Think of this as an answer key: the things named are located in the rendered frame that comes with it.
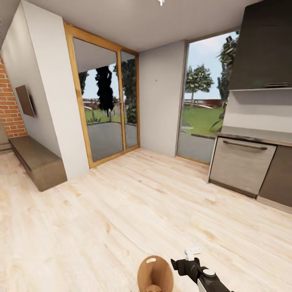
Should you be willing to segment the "trash can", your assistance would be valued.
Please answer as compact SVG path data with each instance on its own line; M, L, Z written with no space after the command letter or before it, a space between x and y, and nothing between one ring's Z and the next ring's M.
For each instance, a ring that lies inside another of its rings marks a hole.
M155 258L156 261L148 262ZM173 292L174 275L169 263L158 255L146 257L137 271L139 292Z

